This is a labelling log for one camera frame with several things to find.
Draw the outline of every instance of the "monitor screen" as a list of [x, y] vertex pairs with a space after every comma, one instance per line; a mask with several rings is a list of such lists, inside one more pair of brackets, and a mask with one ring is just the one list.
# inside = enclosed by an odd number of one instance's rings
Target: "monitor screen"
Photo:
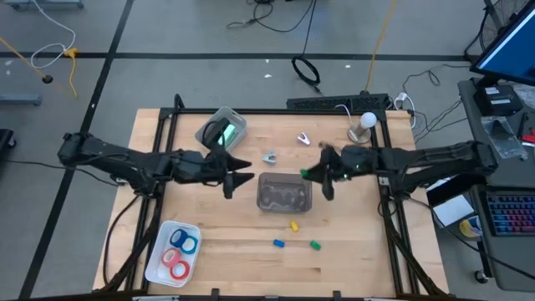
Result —
[[472, 71], [535, 85], [535, 2], [481, 55]]

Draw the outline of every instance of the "white cable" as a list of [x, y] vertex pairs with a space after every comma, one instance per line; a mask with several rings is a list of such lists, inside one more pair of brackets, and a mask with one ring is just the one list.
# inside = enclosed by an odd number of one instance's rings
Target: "white cable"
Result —
[[[57, 61], [59, 58], [61, 58], [61, 56], [64, 55], [64, 53], [65, 53], [67, 50], [69, 50], [71, 47], [73, 47], [73, 45], [74, 45], [74, 40], [76, 39], [76, 33], [74, 32], [73, 29], [68, 28], [67, 26], [65, 26], [65, 25], [59, 23], [58, 21], [52, 19], [51, 17], [49, 17], [48, 14], [46, 14], [46, 13], [44, 12], [44, 10], [39, 6], [39, 4], [37, 4], [37, 1], [36, 1], [36, 0], [32, 0], [32, 1], [33, 1], [33, 4], [35, 4], [35, 6], [37, 7], [37, 9], [39, 10], [39, 12], [41, 12], [41, 14], [44, 15], [44, 17], [46, 17], [48, 20], [50, 20], [50, 22], [52, 22], [52, 23], [54, 23], [54, 24], [60, 26], [61, 28], [64, 28], [64, 29], [70, 31], [70, 32], [73, 34], [73, 41], [70, 43], [70, 45], [69, 45], [68, 47], [65, 47], [65, 45], [63, 45], [63, 44], [61, 44], [61, 43], [51, 43], [51, 44], [49, 44], [49, 45], [44, 46], [43, 48], [39, 49], [38, 51], [36, 51], [36, 52], [34, 52], [34, 53], [32, 54], [32, 57], [30, 58], [30, 63], [32, 64], [32, 67], [34, 67], [34, 68], [36, 68], [36, 69], [44, 69], [44, 68], [47, 68], [48, 66], [50, 66], [51, 64], [56, 63], [56, 61]], [[37, 54], [39, 54], [40, 52], [42, 52], [42, 51], [45, 50], [46, 48], [50, 48], [50, 47], [54, 47], [54, 46], [60, 46], [60, 47], [63, 49], [63, 51], [62, 51], [60, 54], [58, 54], [58, 56], [56, 57], [56, 59], [53, 59], [50, 63], [45, 64], [44, 66], [36, 66], [36, 65], [33, 63], [33, 59], [35, 58], [35, 56], [36, 56]]]
[[349, 122], [351, 123], [351, 125], [353, 124], [353, 120], [351, 119], [351, 114], [349, 113], [349, 109], [347, 106], [345, 105], [335, 105], [334, 108], [337, 109], [339, 107], [344, 107], [345, 111], [348, 113], [348, 116], [349, 116]]
[[[394, 99], [394, 103], [393, 103], [394, 108], [395, 108], [396, 110], [401, 110], [401, 109], [403, 108], [403, 103], [404, 103], [406, 100], [409, 100], [411, 110], [416, 111], [415, 103], [412, 101], [412, 99], [410, 98], [410, 96], [409, 96], [407, 93], [403, 93], [403, 92], [401, 92], [401, 93], [398, 95], [398, 97], [396, 97], [396, 98]], [[401, 106], [400, 106], [399, 108], [398, 108], [398, 106], [395, 104], [395, 103], [398, 102], [398, 101], [401, 101]], [[411, 128], [411, 129], [414, 129], [415, 126], [416, 126], [416, 118], [413, 116], [413, 117], [412, 117], [412, 125], [410, 125], [410, 128]]]

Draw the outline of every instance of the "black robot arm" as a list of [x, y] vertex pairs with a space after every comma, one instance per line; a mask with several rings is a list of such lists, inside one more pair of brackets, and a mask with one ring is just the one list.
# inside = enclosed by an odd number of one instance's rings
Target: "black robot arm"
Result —
[[230, 156], [219, 145], [203, 158], [198, 151], [182, 149], [144, 153], [112, 145], [89, 133], [77, 133], [65, 134], [58, 157], [65, 166], [87, 165], [107, 172], [113, 179], [127, 181], [135, 194], [148, 197], [155, 195], [158, 182], [176, 181], [222, 183], [225, 198], [230, 199], [236, 188], [254, 177], [253, 173], [236, 172], [251, 162]]
[[[389, 181], [390, 195], [403, 199], [418, 186], [448, 176], [486, 176], [497, 169], [491, 147], [475, 141], [424, 150], [347, 145], [340, 155], [331, 145], [320, 146], [323, 149], [319, 163], [301, 174], [305, 180], [322, 184], [322, 192], [329, 201], [334, 199], [333, 181], [351, 180], [354, 176], [384, 176]], [[408, 174], [411, 167], [422, 170]]]

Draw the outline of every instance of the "black keyboard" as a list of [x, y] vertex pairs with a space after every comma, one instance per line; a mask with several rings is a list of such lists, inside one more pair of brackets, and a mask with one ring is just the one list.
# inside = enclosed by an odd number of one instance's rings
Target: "black keyboard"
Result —
[[535, 191], [488, 191], [485, 199], [495, 236], [535, 235]]
[[286, 106], [291, 110], [338, 110], [334, 106], [345, 105], [351, 112], [355, 112], [385, 110], [388, 103], [387, 94], [362, 94], [288, 99]]

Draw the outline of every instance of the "wooden table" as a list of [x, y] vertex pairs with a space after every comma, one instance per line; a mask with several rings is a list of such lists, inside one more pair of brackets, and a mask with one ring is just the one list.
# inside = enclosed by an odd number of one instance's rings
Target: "wooden table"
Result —
[[[138, 110], [129, 148], [150, 151], [155, 136], [159, 110]], [[387, 112], [393, 147], [414, 149], [409, 116], [403, 111]], [[386, 247], [385, 228], [377, 213], [379, 191], [376, 176], [361, 176], [349, 182], [335, 183], [335, 199], [327, 202], [321, 186], [313, 184], [313, 206], [303, 215], [260, 211], [256, 204], [257, 177], [262, 172], [299, 173], [318, 162], [321, 140], [342, 147], [347, 138], [347, 116], [341, 115], [244, 115], [247, 136], [232, 151], [236, 158], [251, 161], [244, 172], [256, 176], [234, 192], [231, 200], [222, 189], [202, 185], [166, 186], [162, 221], [172, 220], [197, 225], [202, 232], [201, 252], [191, 281], [183, 288], [151, 283], [151, 294], [209, 295], [219, 288], [221, 295], [332, 296], [334, 290], [345, 297], [394, 297], [395, 290]], [[209, 115], [179, 115], [173, 149], [206, 149], [195, 132]], [[313, 142], [297, 142], [306, 131]], [[378, 130], [380, 145], [382, 136]], [[274, 151], [277, 164], [262, 162], [262, 155]], [[115, 198], [110, 221], [132, 199], [132, 190], [121, 187]], [[425, 192], [414, 198], [426, 202]], [[412, 202], [405, 203], [412, 251], [439, 288], [447, 291], [446, 276], [429, 211]], [[118, 222], [110, 243], [109, 277], [130, 254], [138, 220], [140, 202]], [[290, 221], [299, 231], [292, 232]], [[286, 242], [285, 248], [273, 246], [273, 239]], [[308, 244], [322, 245], [315, 251]], [[404, 288], [408, 292], [405, 261], [400, 256]], [[140, 256], [135, 288], [145, 266]], [[102, 258], [94, 287], [101, 288]]]

